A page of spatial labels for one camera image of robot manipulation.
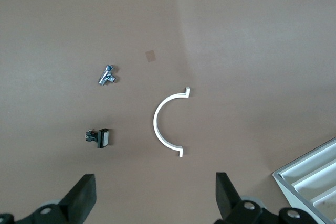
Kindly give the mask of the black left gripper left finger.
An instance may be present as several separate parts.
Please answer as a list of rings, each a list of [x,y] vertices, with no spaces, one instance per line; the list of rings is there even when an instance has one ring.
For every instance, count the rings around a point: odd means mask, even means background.
[[[85,174],[59,203],[42,206],[15,224],[83,224],[95,203],[95,175]]]

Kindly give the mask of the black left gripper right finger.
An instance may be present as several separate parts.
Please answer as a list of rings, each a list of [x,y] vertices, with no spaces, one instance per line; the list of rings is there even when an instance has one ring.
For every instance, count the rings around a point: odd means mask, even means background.
[[[216,202],[221,219],[215,224],[260,224],[262,209],[242,200],[226,173],[216,173]]]

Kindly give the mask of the white plastic drawer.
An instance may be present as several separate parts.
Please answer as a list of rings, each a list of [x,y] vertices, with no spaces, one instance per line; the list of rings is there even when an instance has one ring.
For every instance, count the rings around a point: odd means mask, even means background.
[[[307,156],[298,159],[292,165],[281,170],[279,175],[289,184],[293,184],[306,175],[336,159],[336,142],[325,145]]]
[[[336,186],[336,159],[292,183],[304,199],[312,200]]]

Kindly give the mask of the white drawer cabinet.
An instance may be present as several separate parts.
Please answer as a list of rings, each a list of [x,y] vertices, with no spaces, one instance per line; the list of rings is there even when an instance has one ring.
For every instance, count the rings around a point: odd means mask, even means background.
[[[281,189],[281,191],[283,192],[284,196],[286,197],[287,201],[289,202],[289,204],[291,205],[291,207],[293,208],[299,208],[302,209],[306,212],[308,212],[310,215],[312,215],[314,217],[314,219],[316,220],[316,222],[318,224],[336,224],[336,218],[335,219],[329,219],[327,216],[325,216],[322,212],[320,212],[314,205],[313,203],[320,199],[321,197],[325,196],[327,193],[333,192],[336,190],[336,186],[334,186],[333,188],[325,191],[323,194],[317,196],[316,198],[312,199],[312,200],[306,200],[304,199],[301,195],[299,195],[298,192],[296,192],[292,186],[292,184],[287,183],[287,181],[285,181],[280,175],[279,172],[285,168],[287,168],[288,166],[292,165],[295,161],[297,161],[300,158],[303,158],[305,156],[307,156],[309,153],[315,151],[316,149],[319,149],[321,147],[324,147],[325,145],[329,145],[332,143],[336,142],[336,137],[327,141],[326,143],[318,146],[317,148],[309,151],[308,153],[300,156],[299,158],[295,159],[294,161],[288,163],[287,165],[279,168],[278,170],[276,170],[275,172],[273,172],[272,176],[275,179],[276,183],[278,184],[279,188]]]

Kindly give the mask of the small blue metal component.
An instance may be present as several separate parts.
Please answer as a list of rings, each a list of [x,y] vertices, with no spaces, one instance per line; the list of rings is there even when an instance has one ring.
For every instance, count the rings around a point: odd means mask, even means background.
[[[106,65],[103,74],[101,75],[98,83],[103,86],[107,82],[114,83],[116,81],[116,76],[114,75],[115,67],[113,65]]]

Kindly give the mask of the black push button switch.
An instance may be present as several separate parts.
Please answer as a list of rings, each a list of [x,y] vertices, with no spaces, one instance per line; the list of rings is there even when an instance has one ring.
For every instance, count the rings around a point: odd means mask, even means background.
[[[97,143],[97,148],[105,148],[109,144],[109,129],[103,128],[98,131],[89,129],[85,133],[87,142]]]

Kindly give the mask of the white curved plastic bracket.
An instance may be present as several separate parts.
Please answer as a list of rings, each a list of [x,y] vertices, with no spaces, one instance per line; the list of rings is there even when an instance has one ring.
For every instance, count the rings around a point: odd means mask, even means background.
[[[161,134],[160,129],[159,129],[158,117],[159,117],[160,110],[170,101],[175,100],[175,99],[187,99],[189,97],[190,97],[190,87],[186,87],[185,92],[183,92],[183,93],[176,93],[176,94],[172,94],[172,95],[168,96],[158,105],[158,107],[156,108],[156,110],[154,112],[154,116],[153,116],[153,129],[154,129],[154,133],[155,133],[157,139],[165,147],[169,148],[170,150],[178,152],[178,154],[179,154],[178,156],[180,158],[182,158],[183,155],[184,155],[183,147],[174,145],[164,138],[164,136]]]

